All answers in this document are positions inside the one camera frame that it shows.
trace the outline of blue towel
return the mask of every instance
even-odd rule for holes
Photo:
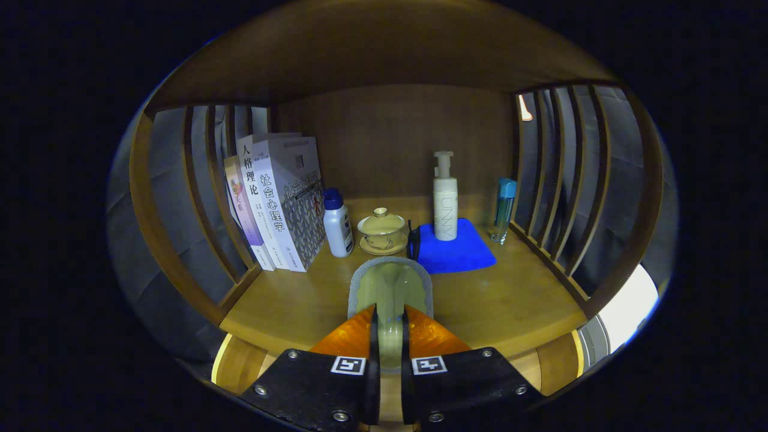
[[[409,235],[408,256],[428,273],[456,273],[496,264],[496,257],[467,219],[459,219],[456,238],[438,240],[432,224],[424,224]]]

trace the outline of white bottle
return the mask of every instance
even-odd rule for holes
[[[456,179],[450,177],[451,156],[453,151],[436,151],[437,165],[435,179],[432,181],[435,198],[435,237],[449,241],[456,238],[458,191]]]
[[[337,258],[348,257],[355,245],[352,223],[349,221],[349,212],[344,205],[344,198],[339,189],[327,188],[324,201],[326,215],[323,216],[323,225],[326,228],[331,254]]]

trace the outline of book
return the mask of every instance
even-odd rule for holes
[[[256,218],[253,216],[253,210],[250,206],[250,199],[245,192],[243,183],[243,172],[240,169],[240,159],[237,156],[230,156],[224,159],[224,173],[227,175],[227,186],[230,191],[233,207],[237,213],[237,219],[240,221],[240,227],[245,233],[248,245],[251,251],[259,261],[263,270],[273,271],[275,264],[270,258],[270,253],[266,249],[264,239],[256,224]]]
[[[268,138],[251,145],[260,198],[289,269],[306,272],[326,240],[315,138]]]
[[[283,258],[283,253],[277,244],[273,230],[270,228],[270,222],[267,220],[267,213],[264,210],[260,197],[260,185],[256,180],[253,170],[253,140],[254,138],[265,139],[271,137],[300,137],[300,133],[287,132],[281,134],[248,135],[237,140],[237,157],[240,159],[240,170],[243,173],[243,184],[245,185],[245,194],[249,198],[253,218],[256,219],[256,225],[261,233],[266,251],[272,260],[275,268],[289,270],[288,264]]]

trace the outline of blue cap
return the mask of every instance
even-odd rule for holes
[[[502,177],[498,179],[498,197],[514,198],[518,191],[518,182],[511,178]]]
[[[341,196],[338,188],[327,188],[323,192],[325,198],[326,210],[336,210],[344,205],[344,197]]]

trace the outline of white pump dispenser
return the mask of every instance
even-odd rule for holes
[[[453,151],[436,151],[437,165],[432,180],[435,198],[435,237],[449,241],[456,238],[458,215],[458,191],[456,179],[450,177]]]

